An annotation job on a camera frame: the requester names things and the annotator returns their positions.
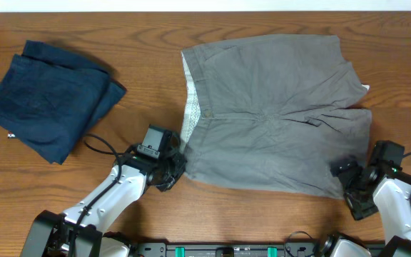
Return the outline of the grey shorts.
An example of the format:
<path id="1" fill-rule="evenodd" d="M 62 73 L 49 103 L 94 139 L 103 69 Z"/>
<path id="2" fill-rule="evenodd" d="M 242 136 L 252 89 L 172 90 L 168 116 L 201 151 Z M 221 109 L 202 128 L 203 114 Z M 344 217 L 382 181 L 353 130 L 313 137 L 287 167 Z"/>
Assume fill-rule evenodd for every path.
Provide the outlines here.
<path id="1" fill-rule="evenodd" d="M 364 161 L 369 91 L 335 35 L 271 34 L 181 53 L 186 176 L 236 189 L 342 198 L 331 166 Z"/>

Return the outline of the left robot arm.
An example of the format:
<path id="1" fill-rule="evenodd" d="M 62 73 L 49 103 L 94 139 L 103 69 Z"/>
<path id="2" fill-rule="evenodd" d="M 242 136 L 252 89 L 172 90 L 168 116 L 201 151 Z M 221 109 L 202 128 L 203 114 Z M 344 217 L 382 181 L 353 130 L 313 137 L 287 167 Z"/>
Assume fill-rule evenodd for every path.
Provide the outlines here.
<path id="1" fill-rule="evenodd" d="M 150 126 L 142 142 L 114 148 L 110 174 L 60 214 L 42 211 L 31 225 L 22 256 L 132 256 L 131 244 L 108 228 L 150 188 L 172 189 L 185 171 L 178 133 Z"/>

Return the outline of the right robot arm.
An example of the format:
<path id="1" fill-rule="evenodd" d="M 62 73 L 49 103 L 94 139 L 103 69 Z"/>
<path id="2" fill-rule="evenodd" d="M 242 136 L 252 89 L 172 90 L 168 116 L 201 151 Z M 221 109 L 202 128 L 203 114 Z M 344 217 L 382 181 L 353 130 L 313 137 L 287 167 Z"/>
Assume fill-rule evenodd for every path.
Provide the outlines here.
<path id="1" fill-rule="evenodd" d="M 314 256 L 411 256 L 411 175 L 398 162 L 378 159 L 366 168 L 339 169 L 345 201 L 356 221 L 379 213 L 385 244 L 374 247 L 335 233 L 318 244 Z"/>

